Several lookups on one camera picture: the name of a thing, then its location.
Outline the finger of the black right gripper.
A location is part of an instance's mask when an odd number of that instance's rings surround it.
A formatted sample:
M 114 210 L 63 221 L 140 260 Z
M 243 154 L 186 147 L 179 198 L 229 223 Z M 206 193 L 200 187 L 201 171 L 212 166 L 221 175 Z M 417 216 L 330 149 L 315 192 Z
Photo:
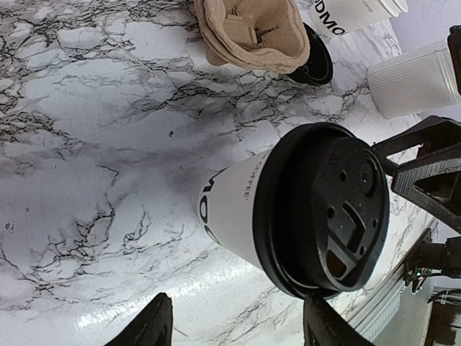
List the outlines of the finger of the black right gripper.
M 404 168 L 390 156 L 417 148 L 416 158 L 407 161 L 410 167 L 424 167 L 436 162 L 460 158 L 460 122 L 448 117 L 431 115 L 408 130 L 372 146 L 386 173 Z
M 460 147 L 421 146 L 395 168 L 392 191 L 460 232 Z

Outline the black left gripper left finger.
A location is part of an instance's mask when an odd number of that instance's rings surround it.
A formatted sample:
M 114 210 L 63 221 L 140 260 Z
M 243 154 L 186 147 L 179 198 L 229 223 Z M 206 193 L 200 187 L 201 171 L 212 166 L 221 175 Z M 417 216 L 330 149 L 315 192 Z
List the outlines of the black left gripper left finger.
M 159 293 L 106 346 L 170 346 L 173 332 L 172 300 Z

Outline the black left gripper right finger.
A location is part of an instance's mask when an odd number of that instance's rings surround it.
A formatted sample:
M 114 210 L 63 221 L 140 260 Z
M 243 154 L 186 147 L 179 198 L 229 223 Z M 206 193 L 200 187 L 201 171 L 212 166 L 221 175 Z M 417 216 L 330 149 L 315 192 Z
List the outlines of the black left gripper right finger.
M 371 346 L 315 291 L 308 291 L 303 304 L 305 346 Z

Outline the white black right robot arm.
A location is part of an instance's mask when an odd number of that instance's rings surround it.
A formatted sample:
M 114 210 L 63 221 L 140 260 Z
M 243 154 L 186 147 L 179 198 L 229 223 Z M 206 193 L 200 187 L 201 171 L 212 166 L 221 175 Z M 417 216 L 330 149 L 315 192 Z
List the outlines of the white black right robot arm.
M 460 231 L 460 123 L 431 115 L 372 146 L 390 189 L 454 231 Z M 460 278 L 460 237 L 422 242 L 404 264 L 406 283 L 430 277 Z

